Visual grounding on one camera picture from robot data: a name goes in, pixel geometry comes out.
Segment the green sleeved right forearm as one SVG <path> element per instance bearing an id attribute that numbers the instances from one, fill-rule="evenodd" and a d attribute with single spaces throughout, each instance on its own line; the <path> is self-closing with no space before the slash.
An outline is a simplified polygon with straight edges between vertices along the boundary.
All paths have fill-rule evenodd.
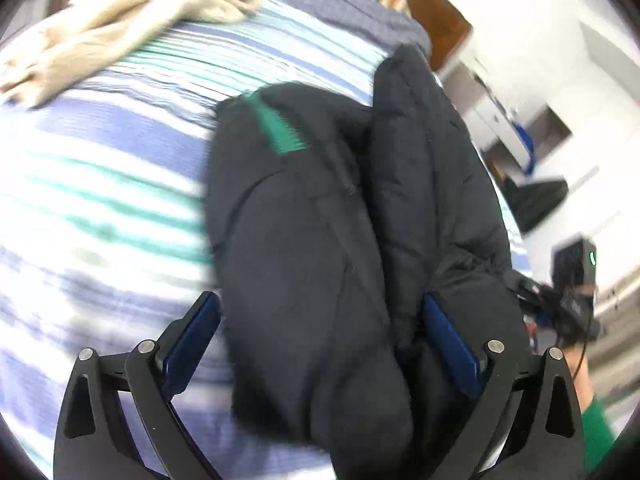
<path id="1" fill-rule="evenodd" d="M 587 472 L 600 465 L 615 442 L 615 436 L 597 398 L 593 398 L 582 413 L 582 432 L 585 440 L 585 467 Z"/>

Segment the person's right hand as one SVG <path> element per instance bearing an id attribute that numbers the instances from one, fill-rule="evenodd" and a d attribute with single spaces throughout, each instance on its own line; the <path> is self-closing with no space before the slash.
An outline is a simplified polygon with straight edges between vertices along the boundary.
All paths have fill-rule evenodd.
<path id="1" fill-rule="evenodd" d="M 576 344 L 573 347 L 566 347 L 563 352 L 570 374 L 573 377 L 580 411 L 583 413 L 590 407 L 594 398 L 594 388 L 589 377 L 586 347 L 583 344 Z"/>

